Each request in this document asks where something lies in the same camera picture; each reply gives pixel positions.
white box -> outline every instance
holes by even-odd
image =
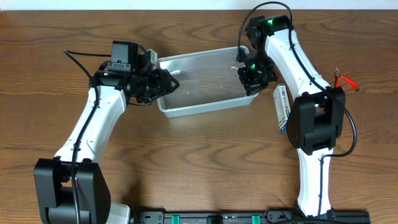
[[[290,114],[289,99],[287,98],[286,85],[279,84],[274,91],[276,113],[278,115],[280,133],[286,132],[286,122]]]

red-handled scissors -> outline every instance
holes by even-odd
[[[346,81],[348,84],[350,84],[355,91],[359,91],[359,86],[350,78],[347,78],[346,76],[344,76],[340,70],[338,70],[338,68],[333,69],[334,73],[335,73],[335,87],[339,87],[340,86],[340,79]]]

green connector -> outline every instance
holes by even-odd
[[[172,224],[180,224],[180,216],[172,215]]]
[[[253,222],[253,224],[261,224],[261,219],[259,215],[253,215],[251,217],[251,220]]]

small box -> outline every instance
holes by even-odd
[[[280,133],[284,134],[286,132],[286,122],[290,114],[290,105],[285,84],[281,83],[276,87],[274,91],[274,101]]]
[[[152,65],[156,65],[157,63],[157,53],[156,51],[149,49],[148,52],[150,52],[150,63]]]

white plastic item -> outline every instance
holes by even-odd
[[[127,205],[111,202],[111,210],[106,224],[129,224],[130,207]]]
[[[320,193],[320,159],[322,155],[333,154],[333,149],[328,148],[316,150],[311,156],[297,149],[298,158],[300,159],[300,194],[298,195],[298,205],[307,217],[309,215],[317,216],[319,209],[319,193]],[[321,214],[325,214],[331,209],[329,202],[329,166],[330,157],[326,157],[323,164],[322,177],[322,207]]]
[[[246,53],[249,49],[241,46]],[[246,96],[239,81],[237,47],[160,58],[157,68],[167,69],[180,87],[157,100],[168,118],[249,105],[258,95]]]
[[[105,153],[106,145],[112,133],[113,127],[126,109],[126,98],[123,91],[115,90],[113,86],[98,86],[99,108],[96,109],[80,143],[80,151],[77,154],[77,162],[83,159],[91,159],[99,165]],[[94,88],[88,91],[88,99],[85,109],[78,120],[72,134],[57,151],[55,157],[60,156],[61,161],[72,161],[73,145],[93,109],[95,101]]]

